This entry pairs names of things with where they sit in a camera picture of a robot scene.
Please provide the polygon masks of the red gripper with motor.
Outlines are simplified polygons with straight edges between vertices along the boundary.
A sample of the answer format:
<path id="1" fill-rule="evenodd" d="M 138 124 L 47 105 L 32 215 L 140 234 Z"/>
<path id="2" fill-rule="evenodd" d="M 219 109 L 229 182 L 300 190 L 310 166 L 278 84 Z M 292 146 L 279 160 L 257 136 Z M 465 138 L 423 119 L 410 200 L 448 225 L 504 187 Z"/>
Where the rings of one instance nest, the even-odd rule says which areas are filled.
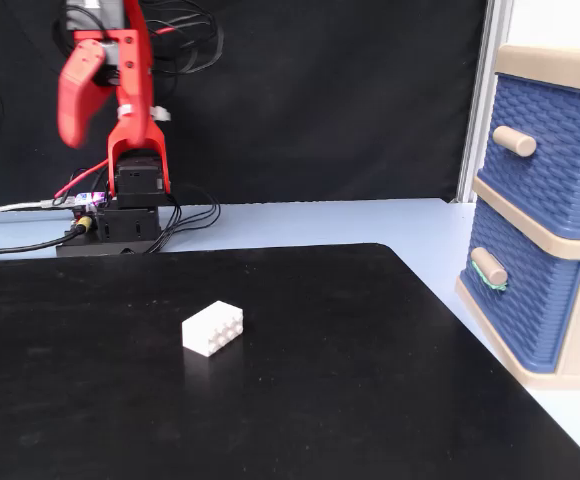
<path id="1" fill-rule="evenodd" d="M 117 86 L 117 118 L 131 131 L 146 131 L 151 120 L 152 75 L 149 67 L 124 64 L 121 45 L 132 43 L 141 25 L 138 1 L 65 1 L 64 30 L 73 52 L 59 75 L 57 125 L 61 139 L 78 148 L 91 117 Z"/>

